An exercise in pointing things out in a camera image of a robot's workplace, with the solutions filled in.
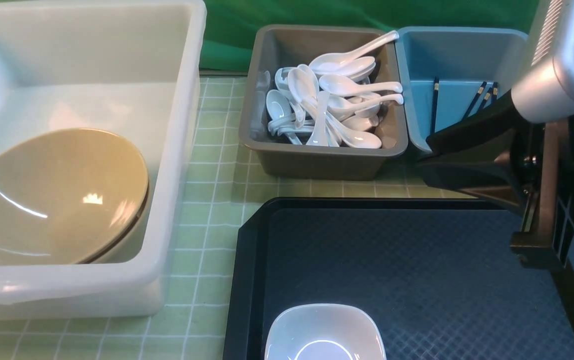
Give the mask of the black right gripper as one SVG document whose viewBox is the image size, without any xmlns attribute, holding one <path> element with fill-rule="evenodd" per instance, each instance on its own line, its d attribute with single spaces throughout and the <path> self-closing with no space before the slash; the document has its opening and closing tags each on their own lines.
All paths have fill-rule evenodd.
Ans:
<svg viewBox="0 0 574 360">
<path fill-rule="evenodd" d="M 509 153 L 460 152 L 508 130 L 529 132 L 521 162 L 528 194 Z M 510 243 L 520 264 L 546 271 L 566 266 L 574 239 L 574 115 L 530 128 L 508 91 L 476 114 L 428 136 L 427 143 L 434 154 L 442 155 L 416 162 L 416 171 L 426 185 L 509 211 L 524 210 L 521 228 Z"/>
</svg>

